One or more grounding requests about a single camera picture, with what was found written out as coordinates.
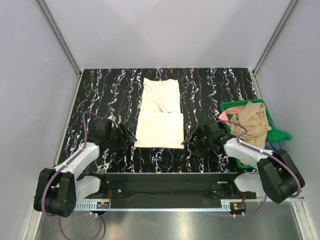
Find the pink t shirt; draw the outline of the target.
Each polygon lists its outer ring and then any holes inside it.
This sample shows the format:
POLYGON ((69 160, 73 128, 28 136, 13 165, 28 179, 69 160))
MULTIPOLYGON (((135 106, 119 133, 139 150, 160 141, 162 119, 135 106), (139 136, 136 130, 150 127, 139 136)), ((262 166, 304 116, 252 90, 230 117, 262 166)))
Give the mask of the pink t shirt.
POLYGON ((234 114, 241 112, 245 107, 244 106, 236 106, 227 108, 223 111, 219 116, 218 120, 223 121, 225 124, 230 125, 229 121, 234 114))

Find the beige t shirt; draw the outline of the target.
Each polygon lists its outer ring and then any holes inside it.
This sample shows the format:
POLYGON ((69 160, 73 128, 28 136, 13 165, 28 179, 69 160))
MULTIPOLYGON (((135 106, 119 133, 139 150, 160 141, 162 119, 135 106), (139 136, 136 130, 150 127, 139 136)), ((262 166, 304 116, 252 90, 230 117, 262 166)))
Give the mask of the beige t shirt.
POLYGON ((268 122, 266 106, 262 102, 248 102, 230 121, 247 130, 247 133, 240 137, 241 140, 258 148, 265 148, 268 131, 272 128, 268 122))

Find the green plastic bin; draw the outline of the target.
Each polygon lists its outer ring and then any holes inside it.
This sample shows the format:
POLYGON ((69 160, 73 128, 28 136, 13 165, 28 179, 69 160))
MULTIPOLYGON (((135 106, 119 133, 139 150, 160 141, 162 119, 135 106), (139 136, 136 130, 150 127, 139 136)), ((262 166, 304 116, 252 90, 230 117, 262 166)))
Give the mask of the green plastic bin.
MULTIPOLYGON (((263 103, 265 105, 265 102, 262 99, 223 102, 220 105, 221 113, 228 108, 245 106, 248 102, 263 103)), ((272 117, 266 105, 265 109, 269 126, 271 128, 277 128, 275 127, 274 121, 272 120, 272 117)), ((259 162, 260 159, 267 158, 269 155, 275 152, 273 150, 265 149, 265 147, 260 148, 245 142, 240 137, 242 135, 245 135, 248 131, 236 122, 228 122, 230 123, 230 125, 227 125, 226 127, 227 132, 235 136, 235 138, 228 140, 226 145, 224 146, 226 153, 230 157, 244 161, 246 164, 252 166, 253 168, 257 168, 257 162, 259 162)))

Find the aluminium frame post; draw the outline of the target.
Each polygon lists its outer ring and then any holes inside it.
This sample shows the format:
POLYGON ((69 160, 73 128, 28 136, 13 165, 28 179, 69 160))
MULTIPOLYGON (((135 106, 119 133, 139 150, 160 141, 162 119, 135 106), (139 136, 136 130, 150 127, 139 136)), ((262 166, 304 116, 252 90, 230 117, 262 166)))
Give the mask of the aluminium frame post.
POLYGON ((73 71, 75 74, 79 77, 82 73, 82 70, 80 69, 79 65, 76 62, 76 59, 74 58, 65 38, 63 37, 60 28, 49 9, 47 3, 45 0, 36 0, 36 3, 39 5, 40 10, 42 14, 44 15, 50 29, 52 30, 54 36, 57 39, 58 44, 60 45, 62 51, 64 52, 67 60, 69 61, 70 65, 72 66, 73 71))
POLYGON ((256 76, 261 69, 263 63, 265 62, 267 56, 269 55, 270 51, 272 50, 274 44, 276 43, 278 37, 280 36, 282 30, 284 29, 286 23, 288 22, 289 18, 293 14, 295 8, 297 7, 299 0, 290 0, 285 11, 283 12, 279 22, 277 23, 269 41, 267 42, 266 47, 264 48, 260 58, 258 59, 257 64, 252 69, 252 73, 256 76))

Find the cream white t shirt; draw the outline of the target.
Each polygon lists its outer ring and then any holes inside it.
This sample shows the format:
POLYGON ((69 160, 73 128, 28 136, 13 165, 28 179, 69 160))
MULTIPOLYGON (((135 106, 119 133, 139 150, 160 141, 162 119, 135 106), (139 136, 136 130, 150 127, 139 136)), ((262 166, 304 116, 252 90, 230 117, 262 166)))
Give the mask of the cream white t shirt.
POLYGON ((134 143, 136 148, 183 149, 184 115, 179 82, 143 79, 134 143))

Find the green t shirt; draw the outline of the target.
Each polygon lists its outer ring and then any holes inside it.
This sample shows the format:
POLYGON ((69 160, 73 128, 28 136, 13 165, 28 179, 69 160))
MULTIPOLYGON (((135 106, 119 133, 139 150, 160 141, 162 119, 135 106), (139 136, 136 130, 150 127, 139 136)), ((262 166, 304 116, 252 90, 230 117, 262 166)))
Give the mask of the green t shirt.
POLYGON ((279 130, 276 127, 272 127, 271 130, 267 132, 266 139, 268 141, 277 143, 279 141, 290 141, 292 136, 285 131, 279 130))

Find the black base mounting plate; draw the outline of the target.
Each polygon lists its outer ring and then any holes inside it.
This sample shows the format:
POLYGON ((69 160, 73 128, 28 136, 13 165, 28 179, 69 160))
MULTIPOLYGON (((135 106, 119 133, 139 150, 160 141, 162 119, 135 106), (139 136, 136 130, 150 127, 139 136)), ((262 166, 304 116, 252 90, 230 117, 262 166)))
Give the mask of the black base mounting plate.
POLYGON ((107 192, 90 199, 121 201, 254 200, 234 186, 238 173, 105 173, 107 192))

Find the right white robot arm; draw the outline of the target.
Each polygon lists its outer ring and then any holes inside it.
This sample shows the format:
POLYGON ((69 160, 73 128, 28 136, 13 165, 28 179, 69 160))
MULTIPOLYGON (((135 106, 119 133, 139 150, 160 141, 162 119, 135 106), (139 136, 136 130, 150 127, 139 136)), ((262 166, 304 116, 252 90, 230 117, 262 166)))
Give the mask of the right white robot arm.
POLYGON ((228 195, 232 198, 252 192, 264 194, 280 204, 288 198, 297 198, 305 186, 305 180, 287 151, 272 151, 246 143, 240 137, 226 133, 218 122, 197 126, 182 145, 192 147, 194 156, 204 158, 214 151, 243 160, 256 170, 241 173, 227 185, 228 195))

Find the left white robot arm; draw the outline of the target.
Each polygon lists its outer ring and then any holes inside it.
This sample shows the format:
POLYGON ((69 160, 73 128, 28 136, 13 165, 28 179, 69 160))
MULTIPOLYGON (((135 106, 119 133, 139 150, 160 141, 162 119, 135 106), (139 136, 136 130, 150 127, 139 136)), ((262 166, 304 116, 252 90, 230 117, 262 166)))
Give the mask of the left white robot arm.
POLYGON ((54 168, 44 168, 38 177, 33 209, 47 216, 67 218, 77 201, 94 195, 103 198, 108 193, 106 178, 100 173, 83 171, 105 151, 118 152, 137 139, 122 123, 102 118, 84 132, 78 150, 54 168))

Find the left aluminium frame post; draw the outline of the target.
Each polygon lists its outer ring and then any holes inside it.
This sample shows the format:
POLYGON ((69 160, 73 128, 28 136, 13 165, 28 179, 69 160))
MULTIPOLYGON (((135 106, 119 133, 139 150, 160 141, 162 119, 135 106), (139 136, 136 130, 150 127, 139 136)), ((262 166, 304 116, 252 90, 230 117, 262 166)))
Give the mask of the left aluminium frame post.
POLYGON ((82 73, 82 70, 80 69, 79 65, 76 62, 76 59, 74 58, 65 38, 63 37, 60 28, 49 9, 47 3, 45 0, 36 0, 36 3, 39 5, 40 10, 42 14, 44 15, 50 29, 52 30, 54 36, 57 39, 58 44, 60 45, 62 51, 64 52, 67 60, 69 61, 70 65, 72 66, 73 71, 75 74, 79 77, 82 73))

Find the blue grey t shirt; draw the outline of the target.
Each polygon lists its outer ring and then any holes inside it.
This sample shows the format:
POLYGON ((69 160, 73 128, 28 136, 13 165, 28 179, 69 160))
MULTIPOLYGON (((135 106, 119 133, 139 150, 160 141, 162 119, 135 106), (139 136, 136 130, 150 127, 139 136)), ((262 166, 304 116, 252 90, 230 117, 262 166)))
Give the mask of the blue grey t shirt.
POLYGON ((285 140, 280 140, 278 142, 266 140, 265 141, 265 149, 272 150, 272 151, 276 151, 279 149, 285 150, 286 152, 290 151, 285 140))

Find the right aluminium frame post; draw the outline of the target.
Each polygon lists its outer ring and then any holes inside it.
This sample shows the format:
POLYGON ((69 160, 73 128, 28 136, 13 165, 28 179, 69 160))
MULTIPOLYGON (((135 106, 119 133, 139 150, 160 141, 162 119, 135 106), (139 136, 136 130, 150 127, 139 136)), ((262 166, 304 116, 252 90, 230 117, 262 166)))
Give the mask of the right aluminium frame post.
POLYGON ((280 36, 282 30, 284 29, 286 23, 288 22, 289 18, 293 14, 295 8, 297 7, 299 0, 290 0, 285 11, 283 12, 279 22, 277 23, 269 41, 267 42, 266 47, 264 48, 260 58, 258 59, 257 64, 252 69, 252 73, 256 76, 261 69, 263 63, 265 62, 267 56, 269 55, 270 51, 272 50, 274 44, 276 43, 278 37, 280 36))

